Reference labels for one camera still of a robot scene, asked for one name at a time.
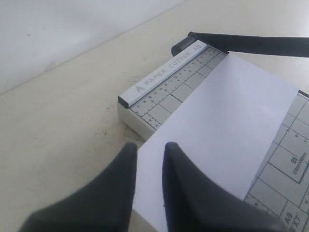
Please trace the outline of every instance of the white table surface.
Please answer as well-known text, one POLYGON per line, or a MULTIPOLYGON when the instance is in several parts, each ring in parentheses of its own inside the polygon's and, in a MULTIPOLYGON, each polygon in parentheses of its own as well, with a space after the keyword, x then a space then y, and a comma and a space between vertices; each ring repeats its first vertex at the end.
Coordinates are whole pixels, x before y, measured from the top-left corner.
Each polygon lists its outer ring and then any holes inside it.
MULTIPOLYGON (((188 0, 0 96, 0 231, 100 173, 126 141, 117 96, 189 31, 309 36, 309 1, 188 0)), ((309 59, 239 54, 309 92, 309 59)), ((131 231, 151 231, 133 214, 131 231)))

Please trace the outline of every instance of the white wall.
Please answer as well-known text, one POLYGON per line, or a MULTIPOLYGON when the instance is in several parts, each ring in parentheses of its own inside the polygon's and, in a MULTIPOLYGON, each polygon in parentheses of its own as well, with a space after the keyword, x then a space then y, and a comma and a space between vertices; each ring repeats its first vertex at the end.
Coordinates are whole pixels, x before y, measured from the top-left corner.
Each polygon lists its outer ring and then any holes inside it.
POLYGON ((0 94, 183 1, 0 0, 0 94))

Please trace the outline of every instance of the white paper sheet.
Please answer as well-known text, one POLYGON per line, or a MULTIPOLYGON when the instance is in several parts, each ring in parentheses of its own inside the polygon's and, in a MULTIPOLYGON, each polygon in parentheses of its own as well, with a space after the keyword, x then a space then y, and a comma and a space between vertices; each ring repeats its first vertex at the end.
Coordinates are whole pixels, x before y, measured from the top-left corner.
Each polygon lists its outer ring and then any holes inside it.
POLYGON ((167 232, 164 146, 177 142, 195 165, 244 199, 297 89, 229 54, 139 149, 133 208, 167 232))

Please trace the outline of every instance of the ruler scale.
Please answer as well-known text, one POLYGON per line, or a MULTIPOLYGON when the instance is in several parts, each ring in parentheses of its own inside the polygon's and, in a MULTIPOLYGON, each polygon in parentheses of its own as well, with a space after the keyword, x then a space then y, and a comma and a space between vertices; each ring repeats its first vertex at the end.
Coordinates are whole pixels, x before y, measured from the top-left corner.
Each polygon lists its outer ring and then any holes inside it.
MULTIPOLYGON (((118 115, 147 140, 226 57, 196 41, 118 98, 118 115)), ((309 231, 309 96, 299 92, 245 201, 309 231)))

